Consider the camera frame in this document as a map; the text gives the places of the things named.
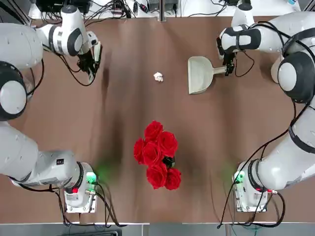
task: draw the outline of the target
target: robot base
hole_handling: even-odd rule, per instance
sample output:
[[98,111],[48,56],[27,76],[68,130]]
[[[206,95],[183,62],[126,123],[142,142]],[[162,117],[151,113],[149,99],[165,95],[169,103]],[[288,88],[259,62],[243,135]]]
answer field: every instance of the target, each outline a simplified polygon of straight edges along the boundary
[[64,192],[67,213],[94,213],[96,212],[95,195],[97,185],[91,184],[96,182],[96,174],[92,167],[85,162],[81,162],[83,167],[82,183],[77,189],[77,193]]
[[263,196],[257,212],[265,212],[267,210],[265,205],[267,203],[268,192],[265,191],[261,193],[252,187],[249,181],[248,164],[240,172],[243,165],[244,162],[239,165],[237,172],[232,177],[232,180],[234,181],[239,174],[233,186],[236,209],[238,212],[255,212],[262,194]]

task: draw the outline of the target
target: crumpled paper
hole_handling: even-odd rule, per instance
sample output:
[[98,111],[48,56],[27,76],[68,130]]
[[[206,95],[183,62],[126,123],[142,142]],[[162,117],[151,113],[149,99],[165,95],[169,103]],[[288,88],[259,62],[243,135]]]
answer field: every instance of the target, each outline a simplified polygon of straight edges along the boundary
[[161,73],[157,72],[153,76],[156,81],[163,82],[163,75]]

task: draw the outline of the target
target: rose bouquet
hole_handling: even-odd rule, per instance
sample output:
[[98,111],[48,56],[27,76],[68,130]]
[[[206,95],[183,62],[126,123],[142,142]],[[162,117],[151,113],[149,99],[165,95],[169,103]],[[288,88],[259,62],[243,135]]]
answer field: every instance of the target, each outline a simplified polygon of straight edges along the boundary
[[174,168],[178,147],[173,133],[163,131],[155,120],[144,131],[144,137],[134,144],[133,156],[139,165],[147,165],[147,179],[153,189],[165,187],[177,189],[181,183],[181,172]]

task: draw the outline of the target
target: black vase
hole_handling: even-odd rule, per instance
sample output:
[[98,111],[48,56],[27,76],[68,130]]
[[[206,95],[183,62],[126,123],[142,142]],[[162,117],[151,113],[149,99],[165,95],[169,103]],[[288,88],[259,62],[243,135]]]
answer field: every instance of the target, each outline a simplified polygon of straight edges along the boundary
[[164,156],[162,162],[168,169],[173,168],[175,166],[175,157]]

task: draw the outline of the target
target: floor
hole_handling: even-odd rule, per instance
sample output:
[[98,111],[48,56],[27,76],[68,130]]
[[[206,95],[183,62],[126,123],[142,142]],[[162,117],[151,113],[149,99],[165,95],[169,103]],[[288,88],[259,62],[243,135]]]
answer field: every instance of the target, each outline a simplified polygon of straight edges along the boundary
[[[244,229],[240,226],[222,226],[219,230],[216,224],[152,224],[132,225],[122,229],[112,227],[111,231],[118,231],[118,236],[254,236],[255,230]],[[274,229],[259,229],[256,236],[312,236],[315,224],[281,224]],[[104,232],[103,229],[91,227],[70,227],[61,224],[49,225],[0,225],[1,236],[63,236],[84,233]]]

